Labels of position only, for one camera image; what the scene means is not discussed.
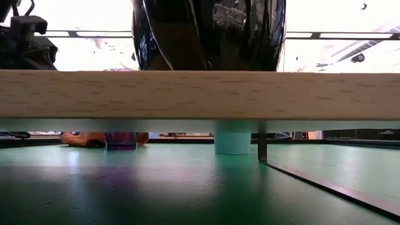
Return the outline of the purple translucent cup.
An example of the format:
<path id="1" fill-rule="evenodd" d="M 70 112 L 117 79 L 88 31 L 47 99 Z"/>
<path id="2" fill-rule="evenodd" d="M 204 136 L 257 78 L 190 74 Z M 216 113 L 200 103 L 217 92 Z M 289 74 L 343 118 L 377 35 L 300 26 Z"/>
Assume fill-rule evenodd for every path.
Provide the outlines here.
<path id="1" fill-rule="evenodd" d="M 107 151 L 136 150 L 138 134 L 135 132 L 105 132 L 104 142 Z"/>

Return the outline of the light wooden shelf board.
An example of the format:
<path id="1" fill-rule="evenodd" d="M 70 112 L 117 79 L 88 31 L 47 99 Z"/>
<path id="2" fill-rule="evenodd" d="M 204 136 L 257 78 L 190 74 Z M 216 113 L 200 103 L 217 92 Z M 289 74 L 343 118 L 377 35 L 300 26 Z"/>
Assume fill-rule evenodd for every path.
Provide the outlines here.
<path id="1" fill-rule="evenodd" d="M 0 71 L 0 131 L 400 129 L 400 74 Z"/>

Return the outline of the black metal shelf leg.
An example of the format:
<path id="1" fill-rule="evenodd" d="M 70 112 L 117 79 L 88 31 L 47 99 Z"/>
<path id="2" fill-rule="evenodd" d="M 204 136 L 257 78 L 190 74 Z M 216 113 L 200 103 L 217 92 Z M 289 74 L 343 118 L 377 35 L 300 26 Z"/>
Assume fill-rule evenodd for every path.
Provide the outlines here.
<path id="1" fill-rule="evenodd" d="M 369 196 L 353 189 L 349 189 L 346 186 L 341 186 L 329 181 L 312 177 L 304 172 L 291 169 L 287 166 L 278 165 L 268 159 L 268 145 L 270 144 L 334 144 L 335 142 L 335 140 L 272 140 L 267 138 L 266 132 L 259 132 L 257 134 L 257 157 L 260 163 L 263 163 L 270 168 L 291 176 L 292 178 L 298 179 L 315 188 L 331 193 L 341 199 L 345 199 L 362 208 L 373 211 L 381 216 L 384 216 L 385 218 L 400 223 L 400 205 Z"/>

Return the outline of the light teal tumbler cup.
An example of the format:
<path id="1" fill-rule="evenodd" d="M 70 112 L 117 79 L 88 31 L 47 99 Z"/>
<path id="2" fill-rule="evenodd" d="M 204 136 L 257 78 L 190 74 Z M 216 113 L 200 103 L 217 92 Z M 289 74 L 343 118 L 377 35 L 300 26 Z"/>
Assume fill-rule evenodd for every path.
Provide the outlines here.
<path id="1" fill-rule="evenodd" d="M 214 132 L 214 151 L 216 154 L 249 154 L 251 130 L 242 121 L 219 121 Z"/>

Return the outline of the glossy black mug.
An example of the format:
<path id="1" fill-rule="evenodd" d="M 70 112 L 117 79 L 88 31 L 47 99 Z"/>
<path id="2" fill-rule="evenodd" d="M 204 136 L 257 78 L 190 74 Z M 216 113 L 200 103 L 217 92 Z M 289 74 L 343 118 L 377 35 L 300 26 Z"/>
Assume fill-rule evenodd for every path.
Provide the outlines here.
<path id="1" fill-rule="evenodd" d="M 286 0 L 131 0 L 140 70 L 276 71 Z"/>

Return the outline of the orange rounded object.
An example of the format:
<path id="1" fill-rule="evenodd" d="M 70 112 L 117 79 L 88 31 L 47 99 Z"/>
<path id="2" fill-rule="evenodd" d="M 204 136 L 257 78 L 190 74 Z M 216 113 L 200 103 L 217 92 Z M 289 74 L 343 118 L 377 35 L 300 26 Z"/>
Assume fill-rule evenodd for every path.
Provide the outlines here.
<path id="1" fill-rule="evenodd" d="M 60 135 L 60 140 L 63 144 L 74 147 L 96 147 L 104 146 L 104 132 L 80 132 L 79 134 L 73 134 L 70 132 L 64 132 Z M 137 134 L 137 145 L 143 146 L 149 141 L 148 132 L 139 132 Z"/>

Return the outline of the dark window frame bar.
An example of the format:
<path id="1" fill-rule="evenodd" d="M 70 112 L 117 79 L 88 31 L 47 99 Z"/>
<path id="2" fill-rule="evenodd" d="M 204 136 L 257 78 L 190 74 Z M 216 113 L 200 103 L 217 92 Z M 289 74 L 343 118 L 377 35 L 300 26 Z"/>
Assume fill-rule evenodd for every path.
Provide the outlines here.
<path id="1" fill-rule="evenodd" d="M 72 31 L 52 30 L 38 34 L 48 38 L 132 38 L 129 31 Z M 287 39 L 299 40 L 352 40 L 352 41 L 400 41 L 400 32 L 288 32 Z"/>

